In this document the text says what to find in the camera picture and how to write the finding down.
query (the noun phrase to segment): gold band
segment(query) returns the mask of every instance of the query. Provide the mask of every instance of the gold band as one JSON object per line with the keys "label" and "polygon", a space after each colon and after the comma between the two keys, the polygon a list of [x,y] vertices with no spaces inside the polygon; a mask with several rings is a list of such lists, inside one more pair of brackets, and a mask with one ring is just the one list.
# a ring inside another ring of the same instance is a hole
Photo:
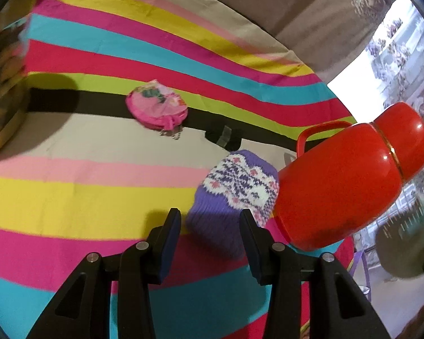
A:
{"label": "gold band", "polygon": [[388,138],[385,136],[383,131],[380,130],[380,128],[376,125],[375,122],[371,122],[371,123],[369,123],[369,125],[371,125],[374,128],[374,130],[376,130],[376,132],[378,132],[380,134],[380,136],[382,137],[383,142],[388,147],[389,153],[391,154],[392,158],[394,159],[394,163],[396,163],[396,167],[397,167],[397,169],[398,169],[398,171],[401,175],[402,183],[405,184],[406,180],[405,180],[405,177],[404,177],[404,173],[402,172],[401,163],[399,162],[399,158],[397,157],[396,150],[394,149],[394,147],[389,142]]}

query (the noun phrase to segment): lime green stripe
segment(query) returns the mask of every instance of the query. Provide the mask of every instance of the lime green stripe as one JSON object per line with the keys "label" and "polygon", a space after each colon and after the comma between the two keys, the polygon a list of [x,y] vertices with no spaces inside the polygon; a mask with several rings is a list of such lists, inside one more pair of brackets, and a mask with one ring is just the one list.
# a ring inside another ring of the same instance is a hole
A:
{"label": "lime green stripe", "polygon": [[[28,74],[27,82],[31,87],[41,89],[76,89],[89,92],[106,92],[113,94],[129,94],[135,87],[145,84],[138,80],[114,78],[111,76],[91,75],[84,73],[39,73],[31,72]],[[199,94],[185,92],[183,90],[173,89],[178,93],[186,104],[191,108],[205,110],[211,113],[217,113],[234,120],[246,122],[264,129],[285,135],[291,139],[297,139],[299,134],[306,127],[288,127],[279,123],[243,110],[229,103],[217,101],[202,97]],[[343,121],[355,123],[351,116],[342,118]],[[311,136],[309,140],[323,139],[332,136],[339,130],[331,130]]]}

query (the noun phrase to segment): thermos handle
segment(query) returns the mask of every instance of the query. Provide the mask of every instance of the thermos handle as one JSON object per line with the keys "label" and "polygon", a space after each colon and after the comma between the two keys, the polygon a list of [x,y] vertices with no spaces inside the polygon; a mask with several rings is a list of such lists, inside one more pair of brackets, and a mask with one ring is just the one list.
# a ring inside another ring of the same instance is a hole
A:
{"label": "thermos handle", "polygon": [[311,135],[328,130],[344,129],[351,125],[352,124],[347,121],[334,121],[311,126],[308,129],[303,130],[297,139],[297,158],[305,153],[306,139],[309,138]]}

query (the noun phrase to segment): floral knit pattern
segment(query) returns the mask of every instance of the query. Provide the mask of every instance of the floral knit pattern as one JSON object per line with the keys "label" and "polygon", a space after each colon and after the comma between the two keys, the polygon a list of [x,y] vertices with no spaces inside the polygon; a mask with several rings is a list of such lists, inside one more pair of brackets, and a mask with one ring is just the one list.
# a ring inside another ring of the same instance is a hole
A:
{"label": "floral knit pattern", "polygon": [[260,227],[269,219],[279,191],[273,176],[265,174],[261,167],[250,167],[241,154],[224,158],[202,185],[214,195],[224,195],[232,208],[250,209]]}

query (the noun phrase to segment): black stripe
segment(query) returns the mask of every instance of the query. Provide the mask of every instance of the black stripe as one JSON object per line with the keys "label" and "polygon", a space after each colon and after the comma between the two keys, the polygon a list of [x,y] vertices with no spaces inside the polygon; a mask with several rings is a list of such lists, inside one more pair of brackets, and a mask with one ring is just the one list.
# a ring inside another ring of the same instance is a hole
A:
{"label": "black stripe", "polygon": [[[32,88],[30,93],[31,101],[28,110],[31,112],[84,113],[88,115],[133,118],[124,101],[125,96],[121,94],[37,88]],[[297,145],[295,140],[276,132],[195,108],[189,108],[189,115],[182,125],[203,131],[222,129],[224,125],[227,125],[233,130],[240,130],[244,139],[278,145],[292,151],[296,150]],[[307,141],[306,150],[322,141]]]}

